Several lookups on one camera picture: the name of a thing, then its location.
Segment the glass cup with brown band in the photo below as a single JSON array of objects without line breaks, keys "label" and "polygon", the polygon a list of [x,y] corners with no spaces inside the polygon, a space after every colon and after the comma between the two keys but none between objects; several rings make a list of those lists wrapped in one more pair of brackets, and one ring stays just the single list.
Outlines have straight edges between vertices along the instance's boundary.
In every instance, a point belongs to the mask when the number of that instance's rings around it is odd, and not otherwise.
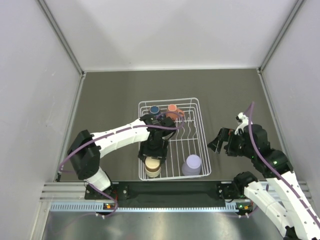
[{"label": "glass cup with brown band", "polygon": [[159,159],[147,157],[144,163],[145,174],[150,178],[156,178],[161,173],[161,164]]}]

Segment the lilac plastic tumbler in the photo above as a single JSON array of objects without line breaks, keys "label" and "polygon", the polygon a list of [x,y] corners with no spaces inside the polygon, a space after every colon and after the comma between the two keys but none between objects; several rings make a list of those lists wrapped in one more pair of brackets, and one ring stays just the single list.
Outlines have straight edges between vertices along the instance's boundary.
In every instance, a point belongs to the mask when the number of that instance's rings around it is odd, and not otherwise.
[{"label": "lilac plastic tumbler", "polygon": [[182,173],[184,176],[198,176],[201,172],[202,161],[196,154],[189,155],[182,165]]}]

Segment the dark blue ceramic mug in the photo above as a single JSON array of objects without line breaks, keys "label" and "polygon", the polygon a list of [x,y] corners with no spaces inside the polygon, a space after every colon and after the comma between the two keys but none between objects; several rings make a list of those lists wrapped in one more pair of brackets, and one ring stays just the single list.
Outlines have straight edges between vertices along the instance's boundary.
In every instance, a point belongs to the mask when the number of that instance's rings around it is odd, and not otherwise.
[{"label": "dark blue ceramic mug", "polygon": [[161,113],[161,109],[157,105],[151,106],[148,111],[153,116],[158,116]]}]

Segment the terracotta ceramic mug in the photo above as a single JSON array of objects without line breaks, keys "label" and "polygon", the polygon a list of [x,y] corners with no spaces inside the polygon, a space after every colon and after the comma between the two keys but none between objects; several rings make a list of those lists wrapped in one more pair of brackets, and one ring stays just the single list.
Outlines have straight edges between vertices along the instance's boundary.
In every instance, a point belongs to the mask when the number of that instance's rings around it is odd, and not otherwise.
[{"label": "terracotta ceramic mug", "polygon": [[171,118],[173,121],[176,121],[179,116],[185,117],[185,113],[183,110],[179,109],[175,104],[169,104],[166,110],[166,117]]}]

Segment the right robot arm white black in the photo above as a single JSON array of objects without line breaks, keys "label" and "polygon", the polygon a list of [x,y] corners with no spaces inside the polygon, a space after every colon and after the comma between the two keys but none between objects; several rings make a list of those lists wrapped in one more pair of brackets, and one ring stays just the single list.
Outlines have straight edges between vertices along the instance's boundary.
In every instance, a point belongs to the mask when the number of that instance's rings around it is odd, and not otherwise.
[{"label": "right robot arm white black", "polygon": [[246,157],[277,193],[276,200],[249,171],[233,178],[233,192],[248,198],[271,220],[285,240],[318,240],[320,218],[302,191],[287,156],[271,148],[262,126],[252,124],[238,129],[221,128],[207,147],[219,154]]}]

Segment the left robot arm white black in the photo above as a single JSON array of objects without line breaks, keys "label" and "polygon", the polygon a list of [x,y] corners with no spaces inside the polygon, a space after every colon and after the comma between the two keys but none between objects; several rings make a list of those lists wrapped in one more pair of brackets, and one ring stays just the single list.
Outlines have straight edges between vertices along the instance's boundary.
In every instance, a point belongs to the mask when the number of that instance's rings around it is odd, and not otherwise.
[{"label": "left robot arm white black", "polygon": [[103,199],[113,194],[109,176],[100,167],[100,159],[122,147],[140,143],[138,158],[149,167],[158,170],[166,161],[169,140],[177,131],[170,117],[157,118],[146,114],[124,126],[103,132],[83,130],[73,140],[66,159],[71,162],[79,180],[95,187]]}]

